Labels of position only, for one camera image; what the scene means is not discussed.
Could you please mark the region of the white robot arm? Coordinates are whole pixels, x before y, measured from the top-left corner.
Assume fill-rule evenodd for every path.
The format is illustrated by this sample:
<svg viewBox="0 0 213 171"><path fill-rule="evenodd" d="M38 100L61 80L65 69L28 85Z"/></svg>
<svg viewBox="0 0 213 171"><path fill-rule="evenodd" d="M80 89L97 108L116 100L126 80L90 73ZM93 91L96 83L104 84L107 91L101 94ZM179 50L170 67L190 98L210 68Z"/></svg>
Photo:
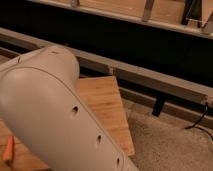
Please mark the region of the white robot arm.
<svg viewBox="0 0 213 171"><path fill-rule="evenodd" d="M0 116L54 171L139 171L76 91L79 63L62 46L0 64Z"/></svg>

